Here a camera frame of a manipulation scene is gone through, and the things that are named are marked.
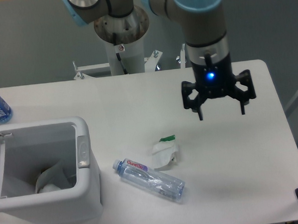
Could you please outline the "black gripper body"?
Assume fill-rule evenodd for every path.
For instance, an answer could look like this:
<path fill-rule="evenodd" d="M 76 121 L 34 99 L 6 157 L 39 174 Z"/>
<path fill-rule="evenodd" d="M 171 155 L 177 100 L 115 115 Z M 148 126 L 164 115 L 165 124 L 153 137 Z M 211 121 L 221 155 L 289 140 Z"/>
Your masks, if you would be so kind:
<path fill-rule="evenodd" d="M 234 98 L 235 75 L 232 71 L 229 45 L 226 41 L 204 47 L 188 46 L 188 54 L 202 98 Z"/>

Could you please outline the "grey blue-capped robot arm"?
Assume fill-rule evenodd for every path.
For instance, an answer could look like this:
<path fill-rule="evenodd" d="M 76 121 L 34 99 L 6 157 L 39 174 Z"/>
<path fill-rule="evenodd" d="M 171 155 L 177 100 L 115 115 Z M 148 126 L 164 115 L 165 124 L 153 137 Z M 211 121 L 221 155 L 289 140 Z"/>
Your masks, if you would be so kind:
<path fill-rule="evenodd" d="M 62 0 L 77 25 L 93 24 L 106 44 L 112 75 L 145 71 L 147 11 L 180 25 L 195 82 L 182 82 L 185 109 L 201 115 L 208 99 L 229 96 L 245 107 L 256 97 L 249 70 L 232 71 L 222 0 Z"/>

